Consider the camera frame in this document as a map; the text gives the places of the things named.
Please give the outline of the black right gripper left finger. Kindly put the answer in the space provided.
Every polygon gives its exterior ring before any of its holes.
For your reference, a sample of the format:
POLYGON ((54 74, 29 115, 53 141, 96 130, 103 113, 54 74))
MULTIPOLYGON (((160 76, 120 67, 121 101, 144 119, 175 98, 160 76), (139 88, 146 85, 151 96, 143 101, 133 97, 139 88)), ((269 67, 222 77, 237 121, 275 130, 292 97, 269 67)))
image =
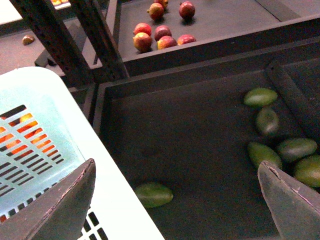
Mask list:
POLYGON ((76 240, 93 197, 96 163, 90 158, 0 225, 2 240, 76 240))

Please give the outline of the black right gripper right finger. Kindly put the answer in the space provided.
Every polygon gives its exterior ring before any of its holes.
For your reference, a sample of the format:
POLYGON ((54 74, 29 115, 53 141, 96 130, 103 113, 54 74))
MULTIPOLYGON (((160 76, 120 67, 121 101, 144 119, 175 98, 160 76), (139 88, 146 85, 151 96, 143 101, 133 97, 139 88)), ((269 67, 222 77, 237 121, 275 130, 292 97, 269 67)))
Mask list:
POLYGON ((280 238, 318 240, 320 194, 268 161, 260 163, 257 176, 280 238))

